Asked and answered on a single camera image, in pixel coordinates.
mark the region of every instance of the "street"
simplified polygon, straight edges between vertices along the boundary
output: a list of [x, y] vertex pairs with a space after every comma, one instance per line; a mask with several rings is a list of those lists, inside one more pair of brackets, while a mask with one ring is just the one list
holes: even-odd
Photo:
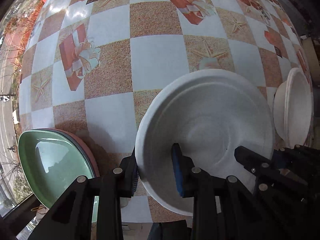
[[[11, 91], [13, 65], [12, 62], [15, 61], [15, 57], [18, 54], [17, 50], [13, 50], [11, 47], [13, 44], [19, 46], [22, 35], [6, 35], [4, 39], [4, 44], [0, 52], [0, 91], [1, 94], [9, 94]], [[16, 138], [13, 127], [12, 120], [12, 102], [11, 100], [7, 102], [0, 102], [0, 162], [10, 163], [13, 160], [17, 160], [17, 155], [13, 154], [7, 148], [16, 145]], [[10, 176], [10, 171], [14, 165], [2, 164], [4, 173], [2, 176], [11, 191], [13, 192], [13, 181], [14, 177]]]

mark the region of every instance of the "green plate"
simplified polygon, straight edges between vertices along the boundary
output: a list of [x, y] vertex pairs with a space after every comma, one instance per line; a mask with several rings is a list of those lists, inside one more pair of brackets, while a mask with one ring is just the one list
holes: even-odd
[[73, 143], [53, 131], [23, 132], [19, 138], [18, 152], [33, 193], [47, 208], [52, 207], [78, 176], [94, 177], [94, 172]]

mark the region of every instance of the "white ribbon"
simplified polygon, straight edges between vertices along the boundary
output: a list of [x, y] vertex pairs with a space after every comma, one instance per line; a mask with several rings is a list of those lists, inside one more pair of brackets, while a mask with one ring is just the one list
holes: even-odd
[[78, 78], [83, 79], [87, 73], [100, 65], [100, 48], [96, 48], [94, 42], [88, 41], [88, 38], [85, 38], [84, 42], [79, 42], [77, 30], [72, 33], [72, 38], [75, 49], [72, 53], [72, 67], [65, 70], [66, 77], [71, 77], [75, 72]]
[[214, 6], [207, 4], [205, 0], [187, 0], [189, 3], [185, 8], [178, 8], [183, 14], [193, 12], [197, 17], [204, 19], [205, 16], [216, 14]]

